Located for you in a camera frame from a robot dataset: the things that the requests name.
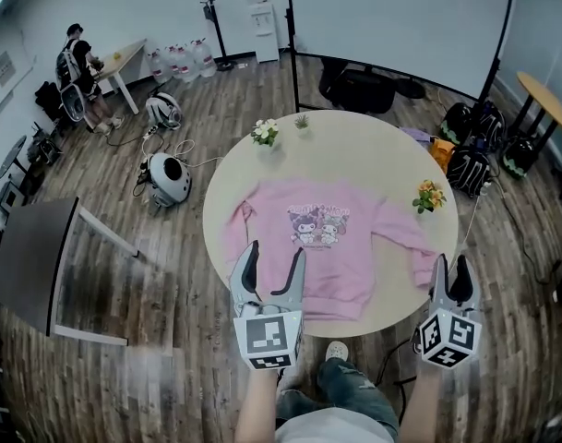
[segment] sweatshirt sleeve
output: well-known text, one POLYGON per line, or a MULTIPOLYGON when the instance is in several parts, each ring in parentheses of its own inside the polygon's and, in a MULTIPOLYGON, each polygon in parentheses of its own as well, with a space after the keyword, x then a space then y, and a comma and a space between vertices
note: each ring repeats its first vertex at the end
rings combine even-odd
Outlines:
POLYGON ((257 215, 254 208, 257 186, 235 207, 223 227, 227 277, 232 275, 235 262, 248 245, 247 225, 257 215))
POLYGON ((413 276, 417 286, 430 282, 438 254, 428 245, 424 231, 413 215, 402 212, 388 200, 380 200, 374 208, 371 230, 412 251, 413 276))

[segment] yellow flower bouquet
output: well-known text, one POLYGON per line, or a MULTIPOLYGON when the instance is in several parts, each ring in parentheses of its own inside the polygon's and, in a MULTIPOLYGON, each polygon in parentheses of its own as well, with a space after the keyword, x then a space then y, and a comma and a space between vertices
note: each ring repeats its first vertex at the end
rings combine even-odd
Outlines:
POLYGON ((440 209, 446 201, 442 187, 432 181, 425 180, 418 186, 418 198, 412 201, 412 205, 418 208, 418 213, 423 213, 425 210, 435 211, 435 209, 440 209))

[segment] cartoon character print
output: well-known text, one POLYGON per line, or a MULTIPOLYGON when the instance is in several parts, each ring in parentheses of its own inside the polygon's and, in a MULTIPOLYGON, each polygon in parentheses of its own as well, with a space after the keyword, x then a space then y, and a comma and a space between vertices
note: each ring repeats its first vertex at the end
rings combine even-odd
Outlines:
POLYGON ((291 206, 288 212, 294 231, 291 240, 299 240, 304 247, 331 247, 338 243, 340 235, 346 234, 348 209, 309 204, 291 206))
POLYGON ((333 243, 338 243, 337 235, 346 233, 347 221, 348 215, 324 215, 323 224, 321 227, 321 242, 324 245, 332 245, 333 243))
POLYGON ((295 234, 291 236, 293 241, 299 239, 304 245, 314 242, 314 230, 317 228, 319 209, 311 210, 306 214, 289 212, 289 218, 293 222, 295 234))

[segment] white t-shirt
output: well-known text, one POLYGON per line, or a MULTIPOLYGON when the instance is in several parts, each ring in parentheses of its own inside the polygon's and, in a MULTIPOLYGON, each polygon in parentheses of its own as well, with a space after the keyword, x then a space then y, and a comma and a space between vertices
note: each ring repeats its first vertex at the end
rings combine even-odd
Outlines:
POLYGON ((382 424, 336 407, 292 418, 275 436, 277 443, 394 443, 382 424))

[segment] black and white marker cube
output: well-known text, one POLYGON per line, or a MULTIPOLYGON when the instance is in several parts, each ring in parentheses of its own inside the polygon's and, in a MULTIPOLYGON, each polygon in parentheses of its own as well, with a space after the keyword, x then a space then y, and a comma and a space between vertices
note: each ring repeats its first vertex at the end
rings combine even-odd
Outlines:
POLYGON ((280 369, 297 363, 302 312, 233 319, 240 354, 250 369, 280 369))
POLYGON ((439 308, 420 326, 422 360, 452 369, 477 354, 482 325, 439 308))

